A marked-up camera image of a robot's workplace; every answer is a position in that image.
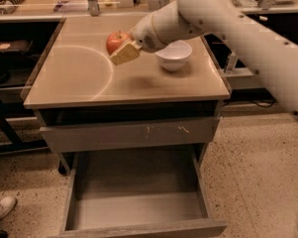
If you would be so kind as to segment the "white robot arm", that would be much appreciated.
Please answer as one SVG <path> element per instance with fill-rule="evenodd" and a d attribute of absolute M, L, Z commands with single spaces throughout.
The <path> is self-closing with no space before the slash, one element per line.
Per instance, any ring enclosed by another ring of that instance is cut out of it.
<path fill-rule="evenodd" d="M 141 52 L 155 53 L 178 40 L 213 34 L 234 52 L 298 122 L 298 46 L 262 26 L 230 0 L 175 0 L 119 32 L 107 46 L 122 64 Z"/>

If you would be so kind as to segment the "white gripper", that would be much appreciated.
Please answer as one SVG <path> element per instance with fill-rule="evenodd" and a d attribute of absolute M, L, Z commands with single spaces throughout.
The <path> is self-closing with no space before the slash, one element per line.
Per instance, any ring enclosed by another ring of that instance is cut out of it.
<path fill-rule="evenodd" d="M 141 18 L 131 31 L 133 41 L 126 41 L 110 54 L 110 60 L 114 65 L 120 65 L 140 56 L 141 50 L 147 53 L 155 53 L 166 47 L 154 30 L 153 14 Z"/>

